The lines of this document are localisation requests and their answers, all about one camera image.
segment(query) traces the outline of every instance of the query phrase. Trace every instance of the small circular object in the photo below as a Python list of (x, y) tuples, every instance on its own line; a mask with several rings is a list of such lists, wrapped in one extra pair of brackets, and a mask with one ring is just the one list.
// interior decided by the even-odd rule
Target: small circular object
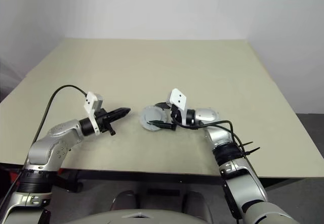
[(166, 122), (168, 119), (166, 111), (164, 111), (162, 108), (158, 106), (147, 106), (144, 108), (140, 114), (140, 123), (143, 126), (144, 129), (150, 130), (150, 131), (157, 131), (161, 128), (148, 124), (147, 122), (153, 121), (153, 120), (159, 120), (162, 122)]

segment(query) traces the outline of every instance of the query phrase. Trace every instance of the beige table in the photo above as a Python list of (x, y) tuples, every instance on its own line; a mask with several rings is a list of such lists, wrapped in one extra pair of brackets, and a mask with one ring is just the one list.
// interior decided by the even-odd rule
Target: beige table
[[(323, 177), (324, 160), (256, 54), (245, 41), (65, 39), (0, 104), (0, 162), (22, 164), (53, 91), (74, 84), (99, 93), (103, 107), (131, 107), (115, 136), (91, 136), (63, 167), (218, 175), (202, 130), (149, 132), (139, 124), (147, 105), (179, 88), (191, 108), (212, 107), (234, 124), (260, 177)], [(84, 97), (61, 91), (40, 136), (86, 116)]]

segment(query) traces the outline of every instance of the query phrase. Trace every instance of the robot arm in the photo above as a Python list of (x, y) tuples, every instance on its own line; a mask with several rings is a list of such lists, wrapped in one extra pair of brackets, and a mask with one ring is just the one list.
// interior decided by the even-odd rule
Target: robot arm
[(30, 217), (30, 223), (47, 223), (50, 213), (44, 207), (50, 203), (57, 171), (69, 150), (85, 136), (108, 130), (114, 135), (110, 123), (130, 111), (130, 108), (119, 108), (107, 113), (100, 108), (101, 102), (99, 95), (89, 92), (85, 103), (87, 118), (59, 124), (31, 146), (17, 191), (11, 195), (2, 223), (28, 223), (25, 216)]
[[(180, 112), (185, 128), (201, 126), (219, 121), (218, 114), (211, 109), (187, 109), (186, 97), (174, 89), (167, 100), (171, 108), (171, 118), (175, 122)], [(256, 173), (246, 159), (246, 155), (234, 141), (232, 135), (221, 128), (204, 127), (219, 171), (225, 192), (225, 199), (235, 219), (243, 219), (246, 224), (297, 224), (278, 206), (270, 203)]]

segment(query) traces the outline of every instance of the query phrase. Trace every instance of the gray floor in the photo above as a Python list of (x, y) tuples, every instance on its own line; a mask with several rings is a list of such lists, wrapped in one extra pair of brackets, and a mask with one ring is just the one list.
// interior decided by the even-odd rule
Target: gray floor
[[(298, 115), (316, 146), (324, 155), (324, 115)], [(54, 188), (48, 209), (52, 212), (51, 223), (64, 223), (90, 214), (107, 211), (115, 195), (125, 190), (142, 193), (147, 188), (179, 189), (202, 193), (211, 209), (214, 223), (235, 223), (220, 186), (202, 184), (166, 184), (132, 181), (85, 180), (79, 194)], [(324, 223), (324, 179), (304, 179), (267, 189), (269, 199), (300, 223)], [(180, 210), (181, 199), (172, 197), (143, 196), (145, 207)]]

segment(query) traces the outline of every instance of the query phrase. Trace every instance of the white wall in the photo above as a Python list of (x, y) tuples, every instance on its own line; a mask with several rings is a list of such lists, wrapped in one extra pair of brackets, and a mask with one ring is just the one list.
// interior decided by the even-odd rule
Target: white wall
[[(248, 39), (296, 112), (324, 113), (321, 75), (324, 0), (5, 0), (5, 3), (10, 15), (7, 23), (0, 23), (0, 58), (19, 68), (23, 75), (62, 36)], [(24, 20), (13, 22), (16, 15)], [(13, 42), (4, 43), (3, 32), (8, 32), (8, 26), (19, 28), (22, 33), (10, 33), (9, 40)]]

